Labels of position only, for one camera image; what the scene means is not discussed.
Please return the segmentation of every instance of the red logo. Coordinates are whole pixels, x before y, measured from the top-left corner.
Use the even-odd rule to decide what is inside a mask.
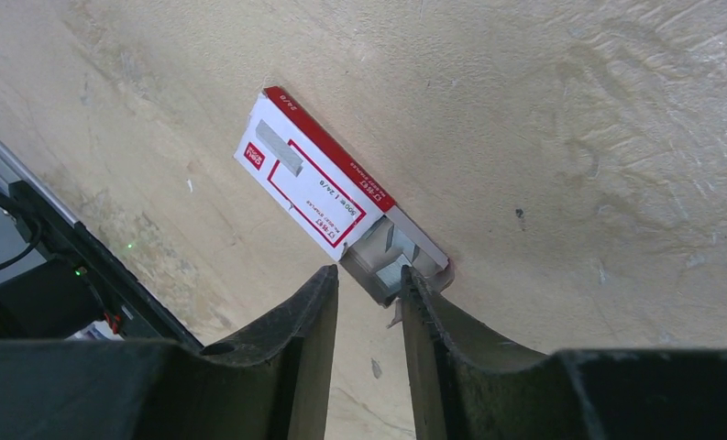
[[[252,166],[256,170],[260,171],[260,167],[263,166],[263,160],[266,159],[260,150],[252,145],[252,142],[247,144],[247,149],[244,150],[244,157],[252,163]]]

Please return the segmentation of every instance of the beige surface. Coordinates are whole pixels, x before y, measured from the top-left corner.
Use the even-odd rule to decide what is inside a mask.
[[[264,83],[496,330],[727,346],[727,1],[0,0],[0,138],[204,342],[327,262],[230,158]],[[390,319],[343,277],[328,438],[413,436]]]

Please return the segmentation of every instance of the cable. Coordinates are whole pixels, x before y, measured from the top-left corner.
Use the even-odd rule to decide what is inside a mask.
[[[31,237],[31,241],[30,241],[30,243],[28,243],[28,246],[26,246],[26,248],[23,249],[23,251],[20,252],[19,254],[15,255],[14,257],[8,259],[7,261],[5,261],[3,263],[0,263],[0,270],[4,270],[4,269],[12,266],[13,264],[17,263],[18,261],[23,259],[23,257],[28,255],[32,250],[34,250],[34,248],[36,248],[39,245],[39,241],[41,241],[41,239],[42,239],[42,233],[44,232],[44,229],[42,226],[42,222],[40,222],[40,221],[34,222],[34,224],[37,226],[37,232]]]

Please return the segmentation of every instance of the red and white box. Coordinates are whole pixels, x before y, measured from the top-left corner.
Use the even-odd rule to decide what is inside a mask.
[[[404,264],[439,290],[452,281],[441,249],[280,87],[258,96],[234,158],[379,303]]]

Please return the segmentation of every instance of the scratched surface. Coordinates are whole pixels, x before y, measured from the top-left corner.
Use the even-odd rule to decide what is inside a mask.
[[[0,138],[204,342],[328,262],[231,159],[274,83],[495,330],[727,346],[727,1],[0,2]],[[413,437],[392,311],[341,283],[328,438]]]

